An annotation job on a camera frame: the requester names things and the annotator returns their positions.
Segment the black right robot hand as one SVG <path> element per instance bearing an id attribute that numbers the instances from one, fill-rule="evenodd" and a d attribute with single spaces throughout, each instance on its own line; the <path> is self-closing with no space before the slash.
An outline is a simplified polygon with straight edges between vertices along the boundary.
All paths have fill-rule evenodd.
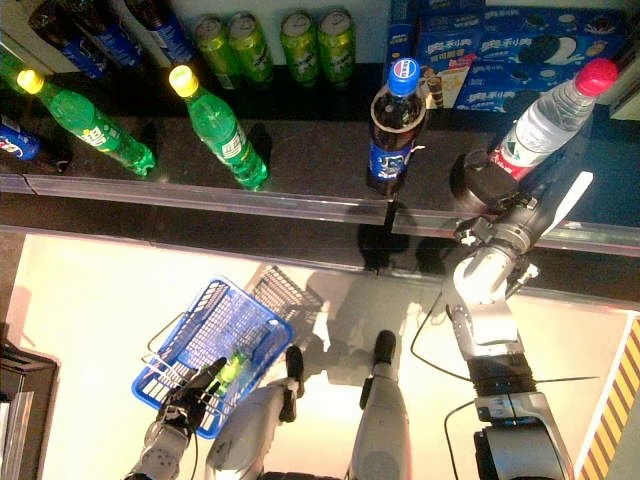
<path id="1" fill-rule="evenodd" d="M 533 202 L 533 196 L 484 150 L 460 155 L 451 168 L 449 183 L 456 202 L 478 215 L 499 215 L 514 205 Z"/>

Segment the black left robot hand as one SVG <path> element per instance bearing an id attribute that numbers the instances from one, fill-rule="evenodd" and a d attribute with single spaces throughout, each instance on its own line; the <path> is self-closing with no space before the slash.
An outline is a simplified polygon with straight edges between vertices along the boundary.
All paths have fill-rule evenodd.
<path id="1" fill-rule="evenodd" d="M 190 438 L 204 418 L 206 401 L 202 397 L 208 395 L 210 385 L 216 382 L 216 375 L 226 363 L 227 359 L 221 357 L 201 368 L 186 384 L 173 388 L 163 402 L 156 421 Z"/>

